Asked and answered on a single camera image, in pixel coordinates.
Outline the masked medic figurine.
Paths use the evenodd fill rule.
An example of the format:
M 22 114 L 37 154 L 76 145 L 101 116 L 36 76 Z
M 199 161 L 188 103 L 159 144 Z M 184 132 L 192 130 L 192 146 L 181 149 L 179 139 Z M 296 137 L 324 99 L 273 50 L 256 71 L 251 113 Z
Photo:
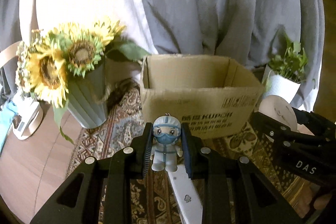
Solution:
M 150 154 L 153 171 L 165 170 L 173 173 L 178 170 L 177 156 L 183 156 L 183 150 L 177 145 L 181 133 L 180 121 L 170 114 L 158 117 L 154 121 L 152 134 L 155 143 L 152 145 Z

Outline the open cardboard box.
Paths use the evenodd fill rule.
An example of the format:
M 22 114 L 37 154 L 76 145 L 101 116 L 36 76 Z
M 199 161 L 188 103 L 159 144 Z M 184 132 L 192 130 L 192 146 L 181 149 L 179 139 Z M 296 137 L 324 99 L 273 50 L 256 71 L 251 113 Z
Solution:
M 210 55 L 150 55 L 142 63 L 145 122 L 170 114 L 201 139 L 237 134 L 264 87 L 236 60 Z

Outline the sunflower bouquet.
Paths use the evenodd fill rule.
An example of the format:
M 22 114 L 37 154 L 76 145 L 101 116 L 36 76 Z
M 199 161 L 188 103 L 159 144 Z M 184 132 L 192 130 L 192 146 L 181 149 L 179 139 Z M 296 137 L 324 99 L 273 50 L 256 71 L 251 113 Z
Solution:
M 68 82 L 71 77 L 84 77 L 102 59 L 140 63 L 149 54 L 127 38 L 125 30 L 126 26 L 108 17 L 91 24 L 69 22 L 49 30 L 32 30 L 31 40 L 21 41 L 18 48 L 17 87 L 50 104 L 60 130 L 60 121 L 69 111 Z M 107 87 L 109 97 L 111 89 L 108 84 Z

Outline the blue cloth bundle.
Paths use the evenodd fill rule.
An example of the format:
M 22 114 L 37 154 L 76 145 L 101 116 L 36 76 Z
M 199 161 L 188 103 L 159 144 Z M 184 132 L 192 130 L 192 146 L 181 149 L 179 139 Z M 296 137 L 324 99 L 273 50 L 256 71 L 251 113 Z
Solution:
M 13 101 L 6 102 L 3 105 L 0 119 L 0 151 L 2 151 L 5 144 L 7 133 L 9 132 L 10 126 L 12 125 L 13 118 L 17 114 L 17 106 L 13 103 Z

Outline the grey-green ribbed vase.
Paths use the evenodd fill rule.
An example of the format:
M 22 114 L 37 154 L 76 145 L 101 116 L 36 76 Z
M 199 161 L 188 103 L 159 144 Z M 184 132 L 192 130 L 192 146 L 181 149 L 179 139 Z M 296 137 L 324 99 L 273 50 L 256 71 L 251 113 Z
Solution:
M 97 128 L 107 120 L 108 87 L 105 83 L 104 59 L 84 77 L 71 77 L 68 89 L 68 110 L 83 128 Z

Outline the white remote control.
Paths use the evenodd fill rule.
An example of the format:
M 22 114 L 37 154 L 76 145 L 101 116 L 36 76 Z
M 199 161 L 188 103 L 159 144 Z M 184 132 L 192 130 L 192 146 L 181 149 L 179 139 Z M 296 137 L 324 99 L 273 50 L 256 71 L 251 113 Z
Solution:
M 183 223 L 202 223 L 203 206 L 197 190 L 186 173 L 185 166 L 177 166 L 176 172 L 169 172 L 169 180 L 177 200 Z

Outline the white smiley round toy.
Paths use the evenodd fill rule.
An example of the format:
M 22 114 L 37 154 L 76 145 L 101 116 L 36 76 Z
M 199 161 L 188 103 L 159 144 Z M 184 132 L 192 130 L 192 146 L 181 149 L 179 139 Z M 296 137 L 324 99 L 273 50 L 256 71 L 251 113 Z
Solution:
M 288 126 L 293 132 L 297 132 L 296 115 L 284 98 L 271 95 L 264 98 L 259 106 L 259 112 Z

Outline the white pot green plant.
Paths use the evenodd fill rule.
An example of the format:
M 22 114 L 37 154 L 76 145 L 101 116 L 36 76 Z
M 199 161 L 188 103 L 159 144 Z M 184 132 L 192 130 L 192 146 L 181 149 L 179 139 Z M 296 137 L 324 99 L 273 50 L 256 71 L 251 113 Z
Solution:
M 278 96 L 291 103 L 301 84 L 306 81 L 308 58 L 305 49 L 288 35 L 284 35 L 284 38 L 285 53 L 274 55 L 265 67 L 261 81 L 265 88 L 262 100 L 268 96 Z

